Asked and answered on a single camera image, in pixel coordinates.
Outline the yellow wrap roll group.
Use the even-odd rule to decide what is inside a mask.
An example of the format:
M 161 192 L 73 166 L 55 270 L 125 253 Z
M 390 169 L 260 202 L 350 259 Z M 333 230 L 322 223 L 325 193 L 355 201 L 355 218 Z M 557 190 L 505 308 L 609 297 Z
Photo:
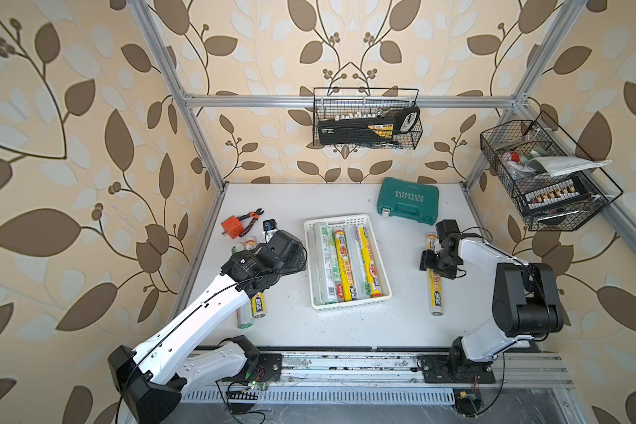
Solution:
M 252 251 L 257 247 L 256 237 L 247 237 L 244 241 L 245 249 Z M 268 309 L 263 293 L 258 291 L 251 300 L 251 311 L 254 319 L 261 319 L 267 315 Z

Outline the silver green wrap roll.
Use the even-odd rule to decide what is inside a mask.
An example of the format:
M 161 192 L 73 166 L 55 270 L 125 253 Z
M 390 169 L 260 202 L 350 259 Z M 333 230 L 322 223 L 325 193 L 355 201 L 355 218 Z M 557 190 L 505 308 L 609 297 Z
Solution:
M 323 266 L 325 295 L 324 305 L 336 304 L 344 301 L 341 275 L 337 262 L 337 249 L 332 230 L 324 223 L 319 222 L 314 226 L 316 234 L 316 249 L 319 252 L 319 261 Z

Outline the yellow wrap roll with salmon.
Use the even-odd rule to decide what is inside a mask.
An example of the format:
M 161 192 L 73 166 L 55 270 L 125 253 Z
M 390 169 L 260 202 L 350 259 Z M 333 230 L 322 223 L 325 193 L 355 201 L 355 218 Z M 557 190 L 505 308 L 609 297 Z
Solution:
M 360 242 L 360 251 L 365 267 L 366 279 L 369 284 L 369 295 L 371 298 L 380 298 L 383 296 L 383 290 L 379 283 L 372 245 L 367 236 L 367 229 L 364 226 L 358 226 L 357 236 Z

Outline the white perforated plastic basket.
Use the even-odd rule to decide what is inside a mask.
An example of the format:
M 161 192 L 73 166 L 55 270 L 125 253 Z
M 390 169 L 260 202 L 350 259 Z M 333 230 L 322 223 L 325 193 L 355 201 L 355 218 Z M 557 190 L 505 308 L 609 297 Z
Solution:
M 368 215 L 313 219 L 303 228 L 314 310 L 370 306 L 392 298 Z

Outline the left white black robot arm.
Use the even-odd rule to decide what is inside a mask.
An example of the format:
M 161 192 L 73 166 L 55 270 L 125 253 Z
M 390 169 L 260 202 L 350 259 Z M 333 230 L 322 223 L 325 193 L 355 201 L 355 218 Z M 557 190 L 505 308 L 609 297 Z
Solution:
M 281 277 L 305 270 L 307 249 L 288 231 L 233 254 L 206 290 L 162 330 L 135 348 L 119 346 L 108 358 L 118 405 L 138 423 L 161 423 L 183 395 L 244 369 L 259 351 L 246 337 L 229 337 L 213 351 L 194 350 L 228 316 Z

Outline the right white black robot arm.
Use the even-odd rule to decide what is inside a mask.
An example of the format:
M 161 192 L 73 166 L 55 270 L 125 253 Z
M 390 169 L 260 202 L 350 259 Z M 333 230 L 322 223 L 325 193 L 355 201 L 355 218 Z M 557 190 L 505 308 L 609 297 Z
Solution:
M 426 249 L 420 270 L 456 279 L 468 261 L 494 278 L 491 318 L 470 335 L 457 337 L 448 352 L 446 369 L 452 379 L 487 372 L 498 355 L 519 342 L 543 341 L 563 329 L 564 309 L 551 266 L 521 261 L 482 235 L 461 231 L 452 219 L 436 224 L 436 240 L 440 250 Z

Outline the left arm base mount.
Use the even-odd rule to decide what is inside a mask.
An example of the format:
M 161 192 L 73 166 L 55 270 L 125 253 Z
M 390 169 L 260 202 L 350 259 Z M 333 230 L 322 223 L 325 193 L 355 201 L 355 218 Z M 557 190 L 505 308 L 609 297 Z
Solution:
M 213 351 L 214 366 L 210 377 L 236 383 L 277 381 L 282 369 L 282 355 L 261 353 L 249 357 L 233 351 Z

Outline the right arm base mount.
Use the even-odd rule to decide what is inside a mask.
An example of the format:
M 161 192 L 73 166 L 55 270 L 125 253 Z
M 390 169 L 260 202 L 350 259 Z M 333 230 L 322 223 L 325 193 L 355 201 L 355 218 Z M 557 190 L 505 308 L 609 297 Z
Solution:
M 452 359 L 448 355 L 420 355 L 417 360 L 425 383 L 492 384 L 496 382 L 491 362 Z

